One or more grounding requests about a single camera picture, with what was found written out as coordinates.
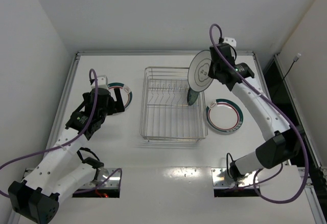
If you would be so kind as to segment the blue floral green plate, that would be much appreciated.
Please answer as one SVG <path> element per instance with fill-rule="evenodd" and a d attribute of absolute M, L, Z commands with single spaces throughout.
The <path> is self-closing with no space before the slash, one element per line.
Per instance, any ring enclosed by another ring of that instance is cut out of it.
<path fill-rule="evenodd" d="M 199 92 L 194 91 L 193 89 L 189 88 L 188 94 L 187 94 L 188 106 L 194 105 L 194 103 L 197 101 L 198 97 L 199 97 Z"/>

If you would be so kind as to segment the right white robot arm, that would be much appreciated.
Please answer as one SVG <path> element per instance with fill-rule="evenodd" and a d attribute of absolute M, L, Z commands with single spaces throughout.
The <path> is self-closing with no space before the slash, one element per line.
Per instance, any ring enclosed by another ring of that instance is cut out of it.
<path fill-rule="evenodd" d="M 246 63 L 236 64 L 231 46 L 221 43 L 210 46 L 209 77 L 218 80 L 231 91 L 250 112 L 263 135 L 264 143 L 254 152 L 231 162 L 230 178 L 237 181 L 247 173 L 271 169 L 298 155 L 301 149 L 302 127 L 291 126 L 281 112 L 259 90 L 259 81 Z"/>

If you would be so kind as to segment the white plate grey rim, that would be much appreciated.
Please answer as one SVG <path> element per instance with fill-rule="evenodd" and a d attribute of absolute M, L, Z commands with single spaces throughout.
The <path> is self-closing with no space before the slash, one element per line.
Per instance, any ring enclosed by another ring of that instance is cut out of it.
<path fill-rule="evenodd" d="M 188 70 L 188 83 L 193 91 L 202 92 L 211 85 L 213 78 L 208 75 L 211 62 L 209 50 L 199 52 L 191 61 Z"/>

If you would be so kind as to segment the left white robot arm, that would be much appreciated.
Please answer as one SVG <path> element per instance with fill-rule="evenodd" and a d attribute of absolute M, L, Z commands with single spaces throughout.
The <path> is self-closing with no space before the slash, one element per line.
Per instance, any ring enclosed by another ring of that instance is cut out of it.
<path fill-rule="evenodd" d="M 67 198 L 89 192 L 81 190 L 82 186 L 94 183 L 92 189 L 96 190 L 116 172 L 122 171 L 119 168 L 105 176 L 104 163 L 87 157 L 75 170 L 61 176 L 71 159 L 80 155 L 80 150 L 100 129 L 106 117 L 124 112 L 120 89 L 114 88 L 114 93 L 113 98 L 108 87 L 104 86 L 94 87 L 83 94 L 83 102 L 72 113 L 54 147 L 21 182 L 14 181 L 9 186 L 8 195 L 15 212 L 34 223 L 49 223 Z"/>

